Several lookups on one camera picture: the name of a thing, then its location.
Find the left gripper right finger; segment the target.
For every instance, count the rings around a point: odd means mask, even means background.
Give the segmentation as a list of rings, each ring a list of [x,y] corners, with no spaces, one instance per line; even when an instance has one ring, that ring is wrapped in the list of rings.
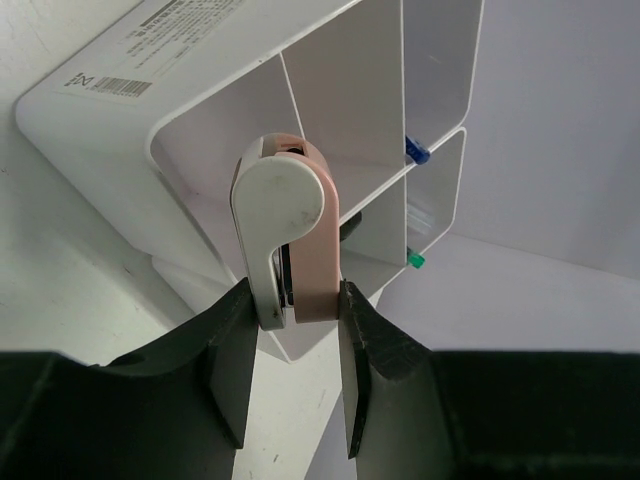
[[[639,358],[432,351],[343,282],[347,454],[361,479],[635,479]]]

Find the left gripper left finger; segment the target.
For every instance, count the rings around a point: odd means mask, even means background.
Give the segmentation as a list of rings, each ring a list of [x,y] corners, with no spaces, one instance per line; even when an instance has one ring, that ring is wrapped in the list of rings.
[[[243,447],[258,321],[247,281],[105,366],[1,355],[5,479],[228,479]]]

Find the teal dark pen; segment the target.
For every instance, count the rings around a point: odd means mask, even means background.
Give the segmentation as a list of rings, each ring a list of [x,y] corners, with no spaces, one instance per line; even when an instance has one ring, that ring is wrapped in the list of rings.
[[[407,248],[407,264],[415,269],[420,269],[425,263],[425,258],[417,251]]]

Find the purple highlighter marker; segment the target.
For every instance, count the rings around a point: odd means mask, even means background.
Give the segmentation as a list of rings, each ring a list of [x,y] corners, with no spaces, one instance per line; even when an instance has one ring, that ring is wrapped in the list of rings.
[[[414,163],[416,165],[424,165],[429,161],[431,152],[418,140],[406,135],[405,156],[411,163]]]

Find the green highlighter marker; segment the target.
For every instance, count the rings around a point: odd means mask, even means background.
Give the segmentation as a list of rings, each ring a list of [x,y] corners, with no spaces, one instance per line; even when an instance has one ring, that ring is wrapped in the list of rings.
[[[348,239],[354,231],[359,227],[363,219],[362,212],[357,212],[349,220],[340,226],[339,229],[339,241],[344,242]]]

